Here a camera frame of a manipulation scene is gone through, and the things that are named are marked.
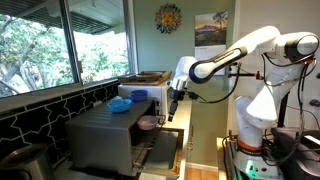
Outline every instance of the kitchen counter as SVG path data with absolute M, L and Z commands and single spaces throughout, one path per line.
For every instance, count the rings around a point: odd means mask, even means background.
M 189 125 L 191 118 L 191 100 L 184 100 L 179 102 L 178 109 L 175 113 L 172 122 L 166 122 L 163 125 L 163 128 L 174 128 L 174 129 L 183 129 L 184 138 L 183 138 L 183 153 L 180 166 L 180 177 L 178 180 L 184 179 L 185 166 L 186 166 L 186 157 L 187 157 L 187 142 L 189 137 Z M 56 168 L 54 174 L 56 180 L 105 180 L 106 178 L 101 178 L 97 176 L 91 176 L 82 172 L 77 172 L 69 170 L 69 167 L 72 165 L 72 162 L 65 161 L 58 168 Z M 139 180 L 173 180 L 174 178 L 167 178 L 164 176 L 141 173 Z

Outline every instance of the floor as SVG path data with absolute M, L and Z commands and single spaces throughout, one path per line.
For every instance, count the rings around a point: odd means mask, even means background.
M 205 171 L 201 169 L 187 168 L 185 180 L 217 180 L 219 179 L 218 172 Z

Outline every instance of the window frame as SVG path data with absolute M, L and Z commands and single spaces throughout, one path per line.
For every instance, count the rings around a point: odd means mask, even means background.
M 19 94 L 15 96 L 9 96 L 0 98 L 0 113 L 8 111 L 10 109 L 15 109 L 19 107 L 26 106 L 28 104 L 48 100 L 51 98 L 55 98 L 58 96 L 62 96 L 65 94 L 77 92 L 80 90 L 84 90 L 90 87 L 99 86 L 102 84 L 106 84 L 109 82 L 113 82 L 117 80 L 117 77 L 105 79 L 101 81 L 91 82 L 87 84 L 83 84 L 81 80 L 81 63 L 78 61 L 78 57 L 76 55 L 76 46 L 73 37 L 73 29 L 70 23 L 70 12 L 68 6 L 68 0 L 57 0 L 60 3 L 62 18 L 61 21 L 63 23 L 63 29 L 65 31 L 65 38 L 67 43 L 67 48 L 70 56 L 70 64 L 72 67 L 72 73 L 75 82 L 68 85 L 62 85 L 58 87 L 47 88 L 38 91 L 31 91 L 24 94 Z M 123 1 L 123 9 L 124 9 L 124 20 L 125 20 L 125 32 L 127 36 L 127 49 L 128 49 L 128 57 L 129 57 L 129 67 L 132 74 L 136 74 L 138 70 L 138 62 L 137 62 L 137 51 L 136 51 L 136 39 L 135 39 L 135 25 L 134 25 L 134 15 L 133 15 L 133 0 L 122 0 Z M 46 3 L 50 3 L 52 0 L 48 0 L 41 5 L 46 5 Z M 36 10 L 35 8 L 30 9 L 29 13 Z

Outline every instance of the window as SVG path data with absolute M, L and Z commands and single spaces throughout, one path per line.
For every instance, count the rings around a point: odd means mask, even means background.
M 127 7 L 122 0 L 2 0 L 0 98 L 134 72 Z

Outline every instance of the sun wall decoration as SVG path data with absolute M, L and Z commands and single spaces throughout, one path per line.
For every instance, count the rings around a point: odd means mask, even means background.
M 166 4 L 161 6 L 156 13 L 157 29 L 161 33 L 170 34 L 176 31 L 181 24 L 180 9 L 175 4 Z

